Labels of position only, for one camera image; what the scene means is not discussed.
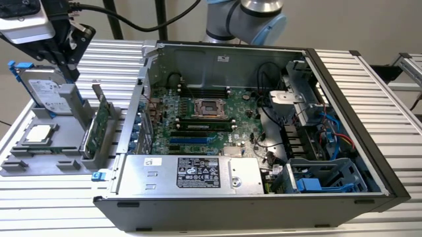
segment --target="green circuit board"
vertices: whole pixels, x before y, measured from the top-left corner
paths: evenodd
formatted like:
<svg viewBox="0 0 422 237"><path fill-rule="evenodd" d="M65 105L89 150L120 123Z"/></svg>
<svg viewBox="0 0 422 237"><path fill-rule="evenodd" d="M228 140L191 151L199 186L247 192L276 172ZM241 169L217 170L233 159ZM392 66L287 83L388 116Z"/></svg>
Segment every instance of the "green circuit board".
<svg viewBox="0 0 422 237"><path fill-rule="evenodd" d="M243 155L241 157L260 157L264 156L266 151L263 148L258 147L258 150L254 150L254 143L250 141L250 135L254 134L254 137L258 138L263 132L260 119L255 118L256 116L256 103L255 99L244 100L243 95L250 96L251 92L244 89L231 89L231 94L227 99L223 101L223 111L224 115L229 119L235 119L236 128L231 131L217 131L207 132L207 138L209 140L208 144L176 144L179 150L173 151L169 148L172 147L169 143L171 132L177 131L176 118L191 118L195 115L195 100L201 98L180 98L176 91L172 89L165 89L163 87L152 89L152 98L159 98L161 100L160 114L165 113L165 117L161 118L159 122L157 117L153 122L153 146L152 154L153 155L171 155L173 152L184 155L223 155L224 147L241 147Z"/></svg>
<svg viewBox="0 0 422 237"><path fill-rule="evenodd" d="M101 97L97 113L95 115L95 118L92 119L89 134L85 143L85 149L92 158L96 151L101 148L107 130L108 115L108 103L105 98Z"/></svg>

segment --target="blue latch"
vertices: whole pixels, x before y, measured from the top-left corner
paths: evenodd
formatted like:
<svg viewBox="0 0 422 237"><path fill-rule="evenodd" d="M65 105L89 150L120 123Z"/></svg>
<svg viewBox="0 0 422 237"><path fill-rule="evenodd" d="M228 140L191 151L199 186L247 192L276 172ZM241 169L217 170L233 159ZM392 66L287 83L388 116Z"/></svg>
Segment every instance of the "blue latch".
<svg viewBox="0 0 422 237"><path fill-rule="evenodd" d="M300 192L320 192L322 187L318 179L299 179L296 181L298 190Z"/></svg>
<svg viewBox="0 0 422 237"><path fill-rule="evenodd" d="M92 182L101 182L101 181L105 181L105 176L107 176L107 173L103 173L103 172L93 172L93 173L92 173L92 176L91 176L91 181L92 181Z"/></svg>
<svg viewBox="0 0 422 237"><path fill-rule="evenodd" d="M33 68L33 63L18 63L16 65L16 68L30 69L30 68Z"/></svg>

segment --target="motherboard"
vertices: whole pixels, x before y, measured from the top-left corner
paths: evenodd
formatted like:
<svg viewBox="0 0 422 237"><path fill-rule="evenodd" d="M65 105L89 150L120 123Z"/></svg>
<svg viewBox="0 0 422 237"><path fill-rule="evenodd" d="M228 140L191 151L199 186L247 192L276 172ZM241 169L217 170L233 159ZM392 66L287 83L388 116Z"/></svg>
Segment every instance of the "motherboard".
<svg viewBox="0 0 422 237"><path fill-rule="evenodd" d="M255 145L263 127L252 92L216 91L208 94L189 89L183 94L164 87L153 89L152 155L264 157L264 148Z"/></svg>

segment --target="red cable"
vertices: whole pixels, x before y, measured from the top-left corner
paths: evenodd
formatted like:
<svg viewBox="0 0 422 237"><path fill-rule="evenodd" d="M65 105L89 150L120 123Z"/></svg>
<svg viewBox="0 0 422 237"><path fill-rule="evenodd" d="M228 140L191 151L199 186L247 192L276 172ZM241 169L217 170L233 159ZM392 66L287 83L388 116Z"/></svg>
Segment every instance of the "red cable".
<svg viewBox="0 0 422 237"><path fill-rule="evenodd" d="M326 117L327 117L327 107L326 107L326 104L323 104L323 118L322 118L322 123L324 123Z"/></svg>
<svg viewBox="0 0 422 237"><path fill-rule="evenodd" d="M335 136L340 136L340 137L343 137L344 139L347 139L347 141L350 141L350 143L351 143L352 149L355 148L355 143L354 143L354 141L350 139L350 137L347 137L344 134L339 134L339 133L335 133L334 135L335 135Z"/></svg>

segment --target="metal case panel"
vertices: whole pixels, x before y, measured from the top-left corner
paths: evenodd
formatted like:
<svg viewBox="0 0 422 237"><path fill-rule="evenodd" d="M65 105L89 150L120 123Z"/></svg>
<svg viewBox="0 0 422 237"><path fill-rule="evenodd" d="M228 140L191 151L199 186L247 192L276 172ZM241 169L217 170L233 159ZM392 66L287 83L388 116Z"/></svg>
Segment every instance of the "metal case panel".
<svg viewBox="0 0 422 237"><path fill-rule="evenodd" d="M95 198L123 231L195 231L336 227L387 200L355 198Z"/></svg>

